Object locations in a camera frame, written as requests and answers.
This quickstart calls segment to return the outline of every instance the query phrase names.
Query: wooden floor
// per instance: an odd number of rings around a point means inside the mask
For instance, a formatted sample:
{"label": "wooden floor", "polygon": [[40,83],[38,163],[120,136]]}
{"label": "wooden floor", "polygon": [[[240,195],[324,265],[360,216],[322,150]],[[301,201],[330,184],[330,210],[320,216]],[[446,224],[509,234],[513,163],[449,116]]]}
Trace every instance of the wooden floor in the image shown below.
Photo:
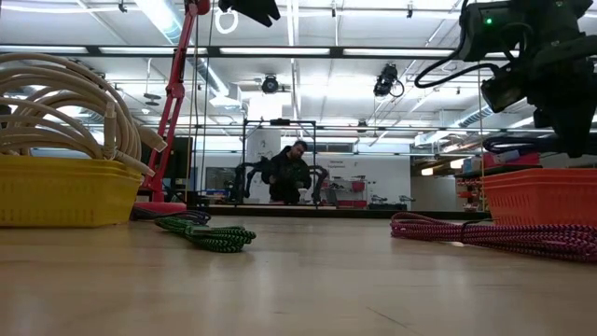
{"label": "wooden floor", "polygon": [[0,334],[595,335],[597,269],[390,238],[387,221],[218,217],[204,252],[148,223],[0,230]]}

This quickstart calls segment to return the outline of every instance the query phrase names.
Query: red braided cable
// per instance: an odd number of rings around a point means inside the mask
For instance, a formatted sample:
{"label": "red braided cable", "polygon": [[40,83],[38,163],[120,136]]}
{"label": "red braided cable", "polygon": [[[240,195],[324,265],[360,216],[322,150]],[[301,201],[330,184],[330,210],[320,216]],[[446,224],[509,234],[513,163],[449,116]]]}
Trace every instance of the red braided cable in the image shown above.
{"label": "red braided cable", "polygon": [[429,242],[460,242],[545,258],[597,262],[597,228],[586,225],[457,225],[397,213],[392,237]]}

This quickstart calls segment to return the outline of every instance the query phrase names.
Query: yellow basket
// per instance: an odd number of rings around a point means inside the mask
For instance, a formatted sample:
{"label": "yellow basket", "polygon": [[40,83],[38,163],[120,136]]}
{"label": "yellow basket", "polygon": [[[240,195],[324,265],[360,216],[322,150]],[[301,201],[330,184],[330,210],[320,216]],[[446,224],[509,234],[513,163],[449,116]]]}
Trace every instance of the yellow basket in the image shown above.
{"label": "yellow basket", "polygon": [[116,161],[0,156],[0,227],[98,227],[129,219],[141,175]]}

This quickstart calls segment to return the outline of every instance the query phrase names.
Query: green cable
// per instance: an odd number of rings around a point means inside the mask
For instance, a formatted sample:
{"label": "green cable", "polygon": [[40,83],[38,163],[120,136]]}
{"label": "green cable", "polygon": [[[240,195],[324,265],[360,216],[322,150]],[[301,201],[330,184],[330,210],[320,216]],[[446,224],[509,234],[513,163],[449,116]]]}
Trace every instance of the green cable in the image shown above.
{"label": "green cable", "polygon": [[251,244],[257,237],[254,232],[239,226],[210,228],[178,217],[158,218],[155,221],[162,229],[187,238],[201,249],[213,252],[241,252],[244,245]]}

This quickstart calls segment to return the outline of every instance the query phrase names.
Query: white cable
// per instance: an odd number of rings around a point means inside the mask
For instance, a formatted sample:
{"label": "white cable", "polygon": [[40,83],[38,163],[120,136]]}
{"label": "white cable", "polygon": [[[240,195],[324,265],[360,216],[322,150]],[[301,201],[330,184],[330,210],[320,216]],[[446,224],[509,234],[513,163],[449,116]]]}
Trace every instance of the white cable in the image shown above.
{"label": "white cable", "polygon": [[[60,57],[39,53],[0,55],[0,63],[23,60],[42,63],[0,69],[0,104],[16,106],[11,115],[0,117],[0,122],[7,124],[0,129],[0,155],[31,155],[34,147],[67,148],[92,159],[120,161],[144,174],[154,174],[140,162],[141,142],[158,151],[165,149],[165,142],[132,119],[122,97],[103,78]],[[3,97],[26,86],[41,89],[25,99]],[[104,117],[103,145],[79,120],[60,110],[67,106],[85,108]]]}
{"label": "white cable", "polygon": [[[232,25],[227,28],[224,29],[222,27],[222,23],[220,22],[220,20],[222,19],[222,16],[226,15],[226,14],[231,14],[234,18],[234,21],[232,22]],[[226,34],[230,34],[232,32],[234,32],[236,30],[236,27],[239,26],[239,13],[236,10],[229,10],[227,13],[223,12],[220,8],[215,10],[215,28],[217,29],[217,31],[220,34],[226,35]]]}

